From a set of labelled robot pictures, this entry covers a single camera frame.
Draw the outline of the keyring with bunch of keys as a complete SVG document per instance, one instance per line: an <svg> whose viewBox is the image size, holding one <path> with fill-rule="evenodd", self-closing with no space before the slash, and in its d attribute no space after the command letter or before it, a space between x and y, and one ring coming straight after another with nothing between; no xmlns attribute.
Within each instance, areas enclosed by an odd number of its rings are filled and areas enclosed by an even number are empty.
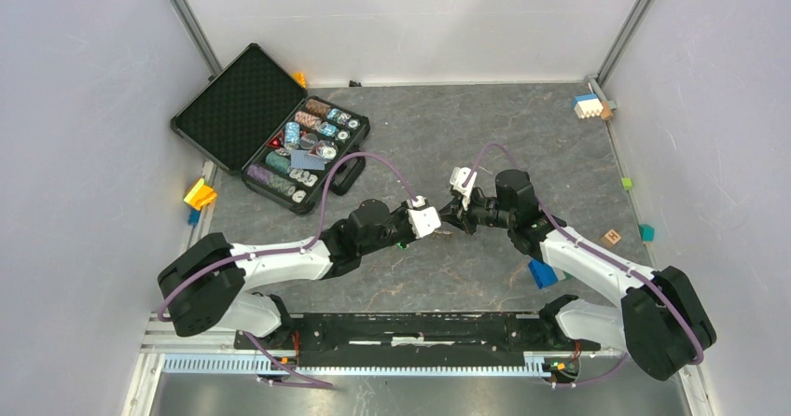
<svg viewBox="0 0 791 416"><path fill-rule="evenodd" d="M451 237L453 235L453 233L451 231L446 231L446 230L435 230L432 233L432 235L436 236L436 237L448 238L448 237Z"/></svg>

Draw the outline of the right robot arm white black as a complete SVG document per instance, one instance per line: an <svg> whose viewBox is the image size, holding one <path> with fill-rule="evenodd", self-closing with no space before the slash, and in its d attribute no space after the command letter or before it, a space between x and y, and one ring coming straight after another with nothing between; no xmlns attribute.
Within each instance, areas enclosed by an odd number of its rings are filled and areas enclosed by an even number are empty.
<svg viewBox="0 0 791 416"><path fill-rule="evenodd" d="M525 171L500 172L493 197L476 187L476 177L466 167L452 171L451 201L439 212L444 222L467 234L480 227L503 229L515 249L531 259L538 285L570 275L608 301L602 306L564 295L547 304L538 325L546 346L591 341L628 354L659 381L701 363L717 334L683 271L640 265L586 239L543 209Z"/></svg>

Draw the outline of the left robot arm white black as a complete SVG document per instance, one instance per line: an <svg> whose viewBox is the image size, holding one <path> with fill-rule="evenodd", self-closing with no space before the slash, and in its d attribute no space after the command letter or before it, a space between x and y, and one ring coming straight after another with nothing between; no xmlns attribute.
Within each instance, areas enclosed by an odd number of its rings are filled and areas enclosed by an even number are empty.
<svg viewBox="0 0 791 416"><path fill-rule="evenodd" d="M357 269L366 255L417 240L411 214L425 198L404 201L394 210L377 200L363 201L345 219L314 239L293 243L244 245L210 233L187 249L158 276L162 322L179 337L212 327L249 332L271 348L293 336L283 302L254 289L294 280L337 278Z"/></svg>

